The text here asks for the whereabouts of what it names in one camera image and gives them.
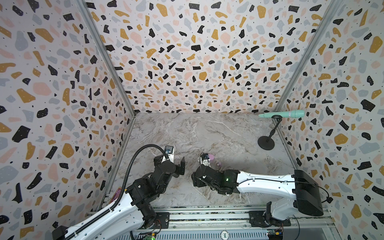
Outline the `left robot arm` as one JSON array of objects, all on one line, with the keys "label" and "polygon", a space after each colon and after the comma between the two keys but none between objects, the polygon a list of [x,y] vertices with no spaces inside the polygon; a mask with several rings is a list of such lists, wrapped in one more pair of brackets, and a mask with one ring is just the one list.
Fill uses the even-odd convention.
[{"label": "left robot arm", "polygon": [[163,194],[171,179],[185,174],[185,159],[179,165],[169,160],[155,166],[152,174],[135,180],[115,201],[72,227],[60,226],[54,240],[112,240],[130,231],[149,228],[157,214],[151,202]]}]

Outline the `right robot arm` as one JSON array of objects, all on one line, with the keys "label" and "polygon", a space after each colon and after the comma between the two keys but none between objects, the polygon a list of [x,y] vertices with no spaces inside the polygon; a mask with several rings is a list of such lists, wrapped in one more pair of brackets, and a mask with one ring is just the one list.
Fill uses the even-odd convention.
[{"label": "right robot arm", "polygon": [[320,186],[304,171],[292,175],[256,175],[239,170],[220,172],[200,165],[191,175],[194,187],[209,187],[220,195],[262,193],[282,197],[270,202],[266,219],[283,221],[297,213],[320,217],[324,215]]}]

